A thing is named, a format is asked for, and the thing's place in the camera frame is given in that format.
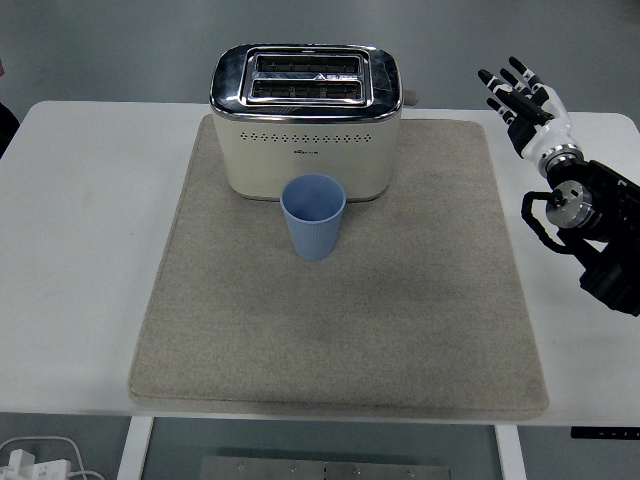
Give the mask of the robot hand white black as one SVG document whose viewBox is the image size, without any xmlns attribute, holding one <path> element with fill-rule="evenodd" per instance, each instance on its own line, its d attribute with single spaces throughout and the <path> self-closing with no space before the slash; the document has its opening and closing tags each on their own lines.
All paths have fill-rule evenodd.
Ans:
<svg viewBox="0 0 640 480">
<path fill-rule="evenodd" d="M 491 93 L 486 103 L 506 124 L 516 153 L 543 173 L 557 157 L 582 160 L 571 135 L 571 118 L 557 92 L 519 59 L 511 56 L 509 65 L 497 75 L 481 69 L 478 78 Z"/>
</svg>

